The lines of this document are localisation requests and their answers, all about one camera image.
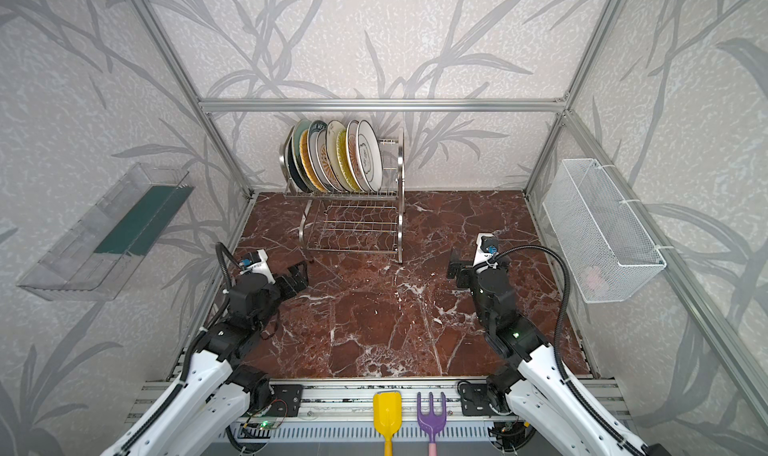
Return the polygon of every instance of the gray floor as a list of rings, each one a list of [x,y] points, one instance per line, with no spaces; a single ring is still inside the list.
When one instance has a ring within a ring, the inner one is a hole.
[[[502,452],[491,443],[442,443],[437,445],[440,456],[499,456]],[[424,456],[426,443],[394,443],[395,456]],[[352,456],[354,454],[383,454],[380,443],[273,443],[258,452],[259,456]],[[214,443],[203,452],[203,456],[236,456],[238,452],[229,444]],[[520,456],[559,456],[549,442],[540,434],[518,451]]]

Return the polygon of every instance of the transparent plastic bin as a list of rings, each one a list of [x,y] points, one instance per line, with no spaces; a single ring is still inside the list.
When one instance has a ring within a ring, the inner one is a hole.
[[[18,285],[48,300],[114,299],[157,240],[158,230],[165,228],[189,196],[192,187],[182,184],[188,173],[135,164],[24,274]],[[163,189],[153,190],[154,200],[147,204],[144,196],[156,187]],[[141,218],[124,221],[140,201],[149,210],[142,212]],[[133,223],[131,231],[122,235],[113,232],[126,223]]]
[[[667,266],[648,231],[597,160],[562,160],[544,197],[584,301],[625,301]]]

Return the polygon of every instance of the purple toy fork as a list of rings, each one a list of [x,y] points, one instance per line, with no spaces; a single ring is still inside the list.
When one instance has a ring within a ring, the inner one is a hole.
[[[446,394],[440,393],[442,398],[442,413],[440,415],[435,414],[435,397],[432,392],[429,392],[429,413],[422,413],[422,394],[417,394],[416,399],[416,419],[418,420],[418,426],[429,435],[429,456],[437,456],[437,444],[435,443],[435,435],[442,431],[446,426],[446,419],[448,414],[446,413]]]

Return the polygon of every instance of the plate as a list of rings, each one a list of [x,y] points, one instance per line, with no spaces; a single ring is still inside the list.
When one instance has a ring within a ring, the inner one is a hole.
[[[379,151],[379,140],[371,124],[365,120],[360,121],[357,127],[357,163],[371,190],[379,191],[384,176],[382,154]]]
[[[310,135],[307,137],[306,141],[310,149],[310,163],[312,164],[312,170],[315,172],[317,179],[320,180],[320,183],[327,191],[334,191],[336,189],[328,180],[326,174],[322,171],[322,166],[320,165],[320,153],[318,152],[317,137],[319,137],[320,132],[325,131],[327,127],[328,125],[326,125],[324,121],[313,121],[312,125],[310,125]]]
[[[357,120],[350,121],[350,124],[346,126],[346,162],[352,169],[352,175],[355,177],[355,182],[363,192],[369,193],[371,187],[366,181],[366,176],[362,173],[360,165],[357,163],[357,127],[360,126],[360,122]]]
[[[343,181],[346,182],[347,186],[351,188],[350,191],[357,193],[362,191],[360,189],[360,185],[358,185],[357,181],[355,181],[355,177],[352,176],[352,169],[350,168],[350,164],[346,161],[346,128],[341,130],[339,137],[336,139],[336,160],[339,161],[342,176],[344,177]]]
[[[325,174],[325,177],[328,178],[328,182],[331,183],[334,190],[344,191],[344,187],[333,173],[333,168],[331,168],[331,161],[328,156],[328,149],[326,148],[326,136],[326,130],[322,130],[320,134],[317,135],[317,158],[320,160],[320,169],[322,170],[322,173]]]
[[[301,163],[304,166],[304,171],[306,171],[306,176],[310,179],[312,186],[317,188],[317,191],[321,193],[327,193],[328,190],[326,190],[326,187],[322,186],[322,183],[317,178],[317,174],[315,174],[315,170],[312,169],[312,161],[310,161],[309,134],[310,134],[310,129],[307,128],[301,134],[301,139],[299,140],[299,153],[301,154]]]
[[[293,127],[288,134],[288,139],[283,143],[280,163],[283,164],[283,173],[290,178],[300,191],[311,193],[310,188],[306,186],[306,183],[301,179],[299,170],[296,169],[296,163],[293,161]]]
[[[304,170],[304,165],[301,162],[301,134],[309,129],[312,123],[309,120],[300,120],[293,128],[293,135],[291,136],[291,154],[293,154],[293,164],[296,165],[296,170],[299,172],[299,177],[304,182],[304,186],[308,188],[314,188],[310,177]]]
[[[346,128],[340,121],[333,120],[328,124],[328,129],[326,130],[326,152],[328,153],[328,161],[331,164],[331,169],[336,180],[341,185],[341,188],[347,191],[355,191],[355,188],[347,183],[344,178],[344,172],[341,169],[341,163],[339,163],[339,153],[336,150],[339,144],[339,134],[342,131],[346,133]]]

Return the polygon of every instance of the white mesh basket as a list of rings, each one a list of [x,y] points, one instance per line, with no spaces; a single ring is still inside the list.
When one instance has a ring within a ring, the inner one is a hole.
[[[667,266],[597,160],[562,160],[544,211],[587,303],[624,301]]]

